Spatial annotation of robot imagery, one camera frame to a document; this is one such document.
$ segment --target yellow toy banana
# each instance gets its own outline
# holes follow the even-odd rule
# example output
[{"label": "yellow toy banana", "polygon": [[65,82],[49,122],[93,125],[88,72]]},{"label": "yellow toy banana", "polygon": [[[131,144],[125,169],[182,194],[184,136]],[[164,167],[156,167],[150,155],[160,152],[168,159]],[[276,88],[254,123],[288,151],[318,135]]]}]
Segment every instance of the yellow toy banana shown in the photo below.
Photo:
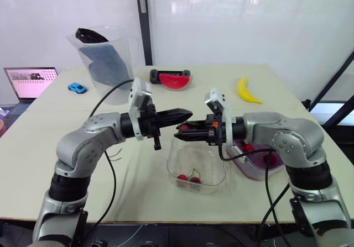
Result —
[{"label": "yellow toy banana", "polygon": [[262,103],[262,101],[254,98],[247,90],[247,78],[243,77],[240,79],[237,85],[237,92],[239,96],[246,102]]}]

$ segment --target blue toy car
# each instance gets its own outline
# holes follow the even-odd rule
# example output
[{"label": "blue toy car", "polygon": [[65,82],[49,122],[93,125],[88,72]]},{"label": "blue toy car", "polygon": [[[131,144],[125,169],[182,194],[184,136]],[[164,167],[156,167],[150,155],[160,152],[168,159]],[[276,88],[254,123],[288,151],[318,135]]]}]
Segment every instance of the blue toy car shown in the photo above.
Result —
[{"label": "blue toy car", "polygon": [[84,87],[83,85],[80,85],[79,83],[76,83],[76,82],[68,85],[67,88],[69,89],[69,91],[75,91],[76,93],[79,93],[79,94],[87,91],[86,87]]}]

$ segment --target cherry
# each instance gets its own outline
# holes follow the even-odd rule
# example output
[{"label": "cherry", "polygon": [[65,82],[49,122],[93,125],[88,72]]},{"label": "cherry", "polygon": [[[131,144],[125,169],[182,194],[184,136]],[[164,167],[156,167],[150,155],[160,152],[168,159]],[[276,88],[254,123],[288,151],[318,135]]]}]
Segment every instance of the cherry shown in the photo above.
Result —
[{"label": "cherry", "polygon": [[201,183],[200,179],[198,177],[192,177],[190,180],[190,182],[195,182],[195,183]]},{"label": "cherry", "polygon": [[[267,163],[268,158],[269,158],[269,155],[265,155],[263,157],[265,163]],[[271,154],[269,164],[274,165],[275,163],[277,163],[277,156],[275,154]]]},{"label": "cherry", "polygon": [[254,147],[253,147],[251,144],[246,144],[246,145],[243,147],[243,150],[246,151],[246,152],[249,152],[249,151],[254,150]]},{"label": "cherry", "polygon": [[180,174],[179,176],[177,176],[177,179],[188,181],[188,177],[184,174]]}]

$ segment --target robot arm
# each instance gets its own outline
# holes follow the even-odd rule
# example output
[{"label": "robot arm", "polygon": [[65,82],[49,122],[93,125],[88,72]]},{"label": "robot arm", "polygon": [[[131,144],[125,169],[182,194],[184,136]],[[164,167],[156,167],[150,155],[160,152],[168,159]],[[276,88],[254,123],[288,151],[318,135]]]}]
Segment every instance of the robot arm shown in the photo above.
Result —
[{"label": "robot arm", "polygon": [[136,79],[129,95],[129,113],[90,117],[78,130],[64,136],[57,147],[58,161],[45,193],[31,246],[77,246],[84,238],[87,187],[102,154],[126,138],[154,138],[161,149],[160,128],[186,121],[192,113],[183,109],[156,112],[148,84]]},{"label": "robot arm", "polygon": [[[224,95],[212,89],[205,103],[213,111],[206,120],[179,125],[175,136],[185,141],[206,141],[218,145],[229,139],[268,145],[283,160],[294,198],[290,200],[299,230],[315,237],[318,246],[354,243],[354,230],[336,180],[331,176],[326,154],[321,147],[320,127],[306,119],[290,119],[279,113],[246,113],[231,122]],[[224,122],[218,124],[217,116]]]}]

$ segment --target laptop screen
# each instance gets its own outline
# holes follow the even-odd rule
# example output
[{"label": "laptop screen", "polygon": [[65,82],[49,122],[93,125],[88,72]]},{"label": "laptop screen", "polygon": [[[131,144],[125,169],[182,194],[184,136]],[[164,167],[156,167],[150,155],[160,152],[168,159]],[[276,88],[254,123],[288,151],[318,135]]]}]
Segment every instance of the laptop screen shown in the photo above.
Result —
[{"label": "laptop screen", "polygon": [[18,99],[35,99],[57,77],[53,67],[5,68]]}]

